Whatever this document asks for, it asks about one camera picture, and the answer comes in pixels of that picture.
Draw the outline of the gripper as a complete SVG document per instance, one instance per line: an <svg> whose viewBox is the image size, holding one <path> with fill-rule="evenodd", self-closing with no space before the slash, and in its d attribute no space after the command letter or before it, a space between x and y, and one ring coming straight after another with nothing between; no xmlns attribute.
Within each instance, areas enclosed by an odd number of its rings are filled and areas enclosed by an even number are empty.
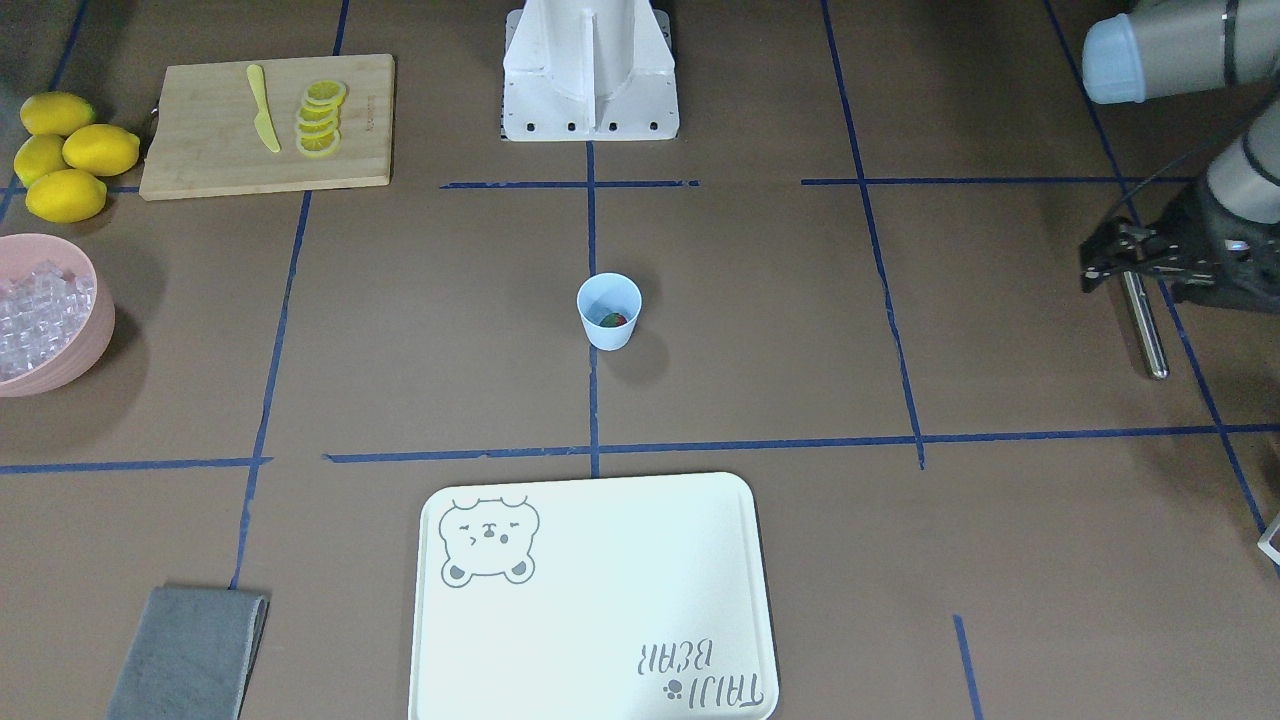
<svg viewBox="0 0 1280 720"><path fill-rule="evenodd" d="M1176 302L1248 313L1279 310L1277 225L1230 213L1204 184L1189 184L1149 225L1102 222L1079 246L1080 287L1133 272L1165 281Z"/></svg>

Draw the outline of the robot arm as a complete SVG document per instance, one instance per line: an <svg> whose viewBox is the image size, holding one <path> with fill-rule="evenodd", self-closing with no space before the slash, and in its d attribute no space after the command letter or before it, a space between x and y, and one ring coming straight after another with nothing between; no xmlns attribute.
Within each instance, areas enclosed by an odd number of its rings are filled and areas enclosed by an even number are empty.
<svg viewBox="0 0 1280 720"><path fill-rule="evenodd" d="M1082 51L1100 104L1277 81L1275 1L1138 1L1096 23ZM1277 97L1254 111L1192 183L1140 225L1108 215L1078 249L1091 292L1133 272L1170 284L1178 302L1275 314L1279 306Z"/></svg>

